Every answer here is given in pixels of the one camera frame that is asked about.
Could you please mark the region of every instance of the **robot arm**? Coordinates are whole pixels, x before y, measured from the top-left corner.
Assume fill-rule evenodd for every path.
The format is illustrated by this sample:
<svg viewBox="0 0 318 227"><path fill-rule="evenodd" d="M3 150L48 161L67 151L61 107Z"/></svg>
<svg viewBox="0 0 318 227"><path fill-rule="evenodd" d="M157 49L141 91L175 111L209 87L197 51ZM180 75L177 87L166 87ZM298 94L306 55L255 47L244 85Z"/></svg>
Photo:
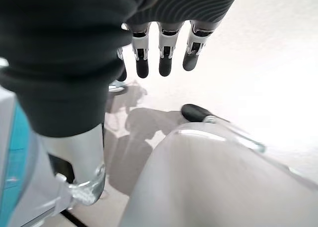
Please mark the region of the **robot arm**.
<svg viewBox="0 0 318 227"><path fill-rule="evenodd" d="M191 20L183 64L192 70L233 1L0 0L0 57L9 62L0 85L16 93L54 173L72 190L88 187L82 194L92 198L83 203L102 190L94 184L105 175L101 123L108 85L126 77L121 47L133 42L137 73L146 77L149 24L159 22L159 71L167 76L180 27Z"/></svg>

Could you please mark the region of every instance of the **black fabric sleeve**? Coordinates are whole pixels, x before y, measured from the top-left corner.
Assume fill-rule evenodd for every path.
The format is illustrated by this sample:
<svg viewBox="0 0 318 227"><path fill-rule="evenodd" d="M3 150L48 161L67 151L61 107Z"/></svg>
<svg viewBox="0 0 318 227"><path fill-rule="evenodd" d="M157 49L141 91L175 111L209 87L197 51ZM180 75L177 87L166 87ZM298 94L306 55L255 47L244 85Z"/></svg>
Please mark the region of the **black fabric sleeve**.
<svg viewBox="0 0 318 227"><path fill-rule="evenodd" d="M108 84L121 73L121 24L149 0L0 0L0 84L45 136L86 132L104 120Z"/></svg>

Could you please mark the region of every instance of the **black cable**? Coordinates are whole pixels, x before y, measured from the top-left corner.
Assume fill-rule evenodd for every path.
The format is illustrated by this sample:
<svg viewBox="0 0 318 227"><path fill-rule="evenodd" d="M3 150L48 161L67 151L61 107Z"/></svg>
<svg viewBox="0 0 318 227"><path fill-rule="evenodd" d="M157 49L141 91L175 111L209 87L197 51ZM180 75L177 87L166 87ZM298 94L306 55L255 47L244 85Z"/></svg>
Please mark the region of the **black cable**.
<svg viewBox="0 0 318 227"><path fill-rule="evenodd" d="M61 212L61 215L63 215L66 219L68 219L70 222L72 222L77 227L88 227L82 221L80 221L76 216L74 216L71 212L69 212L67 210L63 210Z"/></svg>

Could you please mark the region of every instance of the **black fingertip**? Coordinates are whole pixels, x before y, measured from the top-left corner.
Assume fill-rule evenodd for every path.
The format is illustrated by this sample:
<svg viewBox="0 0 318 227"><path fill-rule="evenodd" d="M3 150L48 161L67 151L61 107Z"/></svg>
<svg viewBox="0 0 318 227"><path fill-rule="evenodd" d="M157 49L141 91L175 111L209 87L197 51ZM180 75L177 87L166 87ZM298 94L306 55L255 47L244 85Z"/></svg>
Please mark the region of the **black fingertip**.
<svg viewBox="0 0 318 227"><path fill-rule="evenodd" d="M194 104L185 104L181 108L183 117L189 122L202 122L205 117L213 115L209 110Z"/></svg>
<svg viewBox="0 0 318 227"><path fill-rule="evenodd" d="M137 74L140 78L146 78L149 73L148 60L140 59L136 61Z"/></svg>
<svg viewBox="0 0 318 227"><path fill-rule="evenodd" d="M172 64L172 59L169 59L169 57L160 58L160 61L159 61L160 75L168 76L171 72L171 64Z"/></svg>
<svg viewBox="0 0 318 227"><path fill-rule="evenodd" d="M182 63L183 68L188 72L193 70L197 65L198 58L199 56L196 56L194 54L189 55L188 53L185 53Z"/></svg>

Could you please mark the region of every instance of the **teal panel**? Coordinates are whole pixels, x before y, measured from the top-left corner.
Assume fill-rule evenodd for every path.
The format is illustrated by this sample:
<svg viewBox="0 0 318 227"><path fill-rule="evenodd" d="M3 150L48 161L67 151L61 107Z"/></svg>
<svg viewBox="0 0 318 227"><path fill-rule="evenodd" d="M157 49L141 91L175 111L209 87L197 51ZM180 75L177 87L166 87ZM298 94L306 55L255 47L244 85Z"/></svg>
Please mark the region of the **teal panel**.
<svg viewBox="0 0 318 227"><path fill-rule="evenodd" d="M10 146L7 154L4 189L0 203L0 227L6 227L17 204L23 185L30 128L19 105L15 108Z"/></svg>

